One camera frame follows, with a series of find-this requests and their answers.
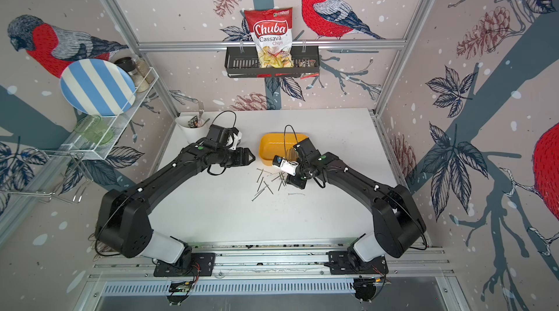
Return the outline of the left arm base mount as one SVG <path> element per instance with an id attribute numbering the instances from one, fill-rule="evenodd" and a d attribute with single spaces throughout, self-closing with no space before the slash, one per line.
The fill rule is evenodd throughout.
<path id="1" fill-rule="evenodd" d="M 187 246 L 177 262 L 158 260 L 155 263 L 154 277 L 185 278 L 170 284 L 167 292 L 170 306 L 180 306 L 195 291 L 201 277 L 213 274 L 215 258 L 215 253 L 194 253 L 192 247 Z"/>

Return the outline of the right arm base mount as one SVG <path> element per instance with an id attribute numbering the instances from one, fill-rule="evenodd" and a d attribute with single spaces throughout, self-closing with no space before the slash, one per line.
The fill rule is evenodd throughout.
<path id="1" fill-rule="evenodd" d="M 351 283 L 355 298 L 370 303 L 383 290 L 389 271 L 383 255 L 364 261 L 352 245 L 346 251 L 329 251 L 324 266 L 332 275 L 355 275 Z"/>

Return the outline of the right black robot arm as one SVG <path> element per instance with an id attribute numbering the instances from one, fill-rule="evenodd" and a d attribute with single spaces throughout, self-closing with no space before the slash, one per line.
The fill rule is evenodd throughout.
<path id="1" fill-rule="evenodd" d="M 428 247 L 427 227 L 406 187 L 390 187 L 368 178 L 338 156 L 320 152 L 310 139 L 298 142 L 293 150 L 295 161 L 278 156 L 274 159 L 275 165 L 287 166 L 285 172 L 289 185 L 303 190 L 311 179 L 321 188 L 330 184 L 353 197 L 371 213 L 373 229 L 348 248 L 346 260 L 355 269 L 386 255 L 400 258 L 418 240 Z"/>

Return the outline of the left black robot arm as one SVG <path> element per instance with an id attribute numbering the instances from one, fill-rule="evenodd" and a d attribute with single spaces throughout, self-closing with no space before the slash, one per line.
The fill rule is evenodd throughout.
<path id="1" fill-rule="evenodd" d="M 95 244 L 103 243 L 127 258 L 144 256 L 175 265 L 191 264 L 187 243 L 155 232 L 149 215 L 169 194 L 190 178 L 219 165 L 244 167 L 256 160 L 238 146 L 236 128 L 211 125 L 207 136 L 185 146 L 171 162 L 152 176 L 123 191 L 110 190 L 102 198 L 95 226 Z"/>

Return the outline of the yellow plastic storage box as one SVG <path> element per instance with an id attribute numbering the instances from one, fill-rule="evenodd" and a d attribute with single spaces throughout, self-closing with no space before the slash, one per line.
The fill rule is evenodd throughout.
<path id="1" fill-rule="evenodd" d="M 266 166 L 272 166 L 275 156 L 286 158 L 289 161 L 296 161 L 297 153 L 293 146 L 298 142 L 307 139 L 308 136 L 302 133 L 268 133 L 261 138 L 259 147 L 259 157 Z"/>

